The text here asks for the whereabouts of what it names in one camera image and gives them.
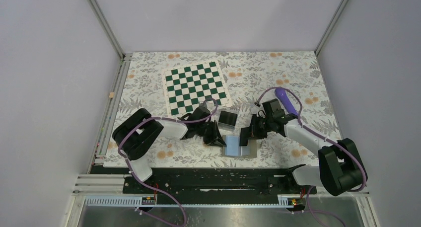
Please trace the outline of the beige leather card holder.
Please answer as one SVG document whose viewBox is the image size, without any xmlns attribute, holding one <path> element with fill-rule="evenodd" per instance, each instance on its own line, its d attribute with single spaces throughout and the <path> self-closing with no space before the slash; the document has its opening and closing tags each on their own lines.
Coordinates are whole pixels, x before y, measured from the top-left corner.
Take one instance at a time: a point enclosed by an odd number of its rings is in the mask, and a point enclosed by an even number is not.
<svg viewBox="0 0 421 227">
<path fill-rule="evenodd" d="M 235 157 L 235 158 L 256 158 L 258 144 L 256 140 L 249 140 L 246 146 L 240 146 L 239 136 L 223 136 L 223 140 L 226 143 L 225 147 L 222 147 L 221 155 L 224 157 Z"/>
</svg>

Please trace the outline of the black credit card stack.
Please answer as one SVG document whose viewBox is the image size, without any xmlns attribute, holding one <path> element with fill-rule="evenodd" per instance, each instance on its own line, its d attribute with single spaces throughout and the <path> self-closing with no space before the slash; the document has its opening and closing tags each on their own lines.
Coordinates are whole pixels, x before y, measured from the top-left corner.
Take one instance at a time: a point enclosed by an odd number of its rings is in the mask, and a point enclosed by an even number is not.
<svg viewBox="0 0 421 227">
<path fill-rule="evenodd" d="M 221 111 L 218 119 L 218 125 L 225 129 L 235 129 L 236 121 L 238 118 L 237 113 L 229 111 Z"/>
</svg>

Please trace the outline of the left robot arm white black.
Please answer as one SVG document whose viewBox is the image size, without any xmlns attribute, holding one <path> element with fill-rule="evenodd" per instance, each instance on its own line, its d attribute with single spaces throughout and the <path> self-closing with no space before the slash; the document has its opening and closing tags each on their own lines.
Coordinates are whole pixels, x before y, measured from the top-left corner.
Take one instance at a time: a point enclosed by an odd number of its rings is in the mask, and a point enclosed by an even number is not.
<svg viewBox="0 0 421 227">
<path fill-rule="evenodd" d="M 136 179 L 135 186 L 143 193 L 153 189 L 152 169 L 145 155 L 158 138 L 186 140 L 199 136 L 207 146 L 226 146 L 217 122 L 212 120 L 213 114 L 215 111 L 199 106 L 192 113 L 171 119 L 152 117 L 145 108 L 141 108 L 119 125 L 113 131 L 112 139 Z"/>
</svg>

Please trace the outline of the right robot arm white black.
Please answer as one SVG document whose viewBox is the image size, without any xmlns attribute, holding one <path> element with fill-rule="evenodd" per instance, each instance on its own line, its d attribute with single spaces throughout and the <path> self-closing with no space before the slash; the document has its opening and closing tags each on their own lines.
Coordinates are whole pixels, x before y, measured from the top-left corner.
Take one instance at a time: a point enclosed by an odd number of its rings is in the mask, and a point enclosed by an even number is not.
<svg viewBox="0 0 421 227">
<path fill-rule="evenodd" d="M 251 117 L 250 125 L 240 131 L 240 145 L 277 133 L 303 145 L 318 158 L 318 166 L 301 165 L 290 169 L 285 187 L 291 193 L 305 185 L 323 186 L 331 195 L 356 191 L 366 186 L 368 175 L 354 141 L 333 141 L 302 123 L 294 113 L 286 113 L 277 99 L 264 102 L 263 109 Z"/>
</svg>

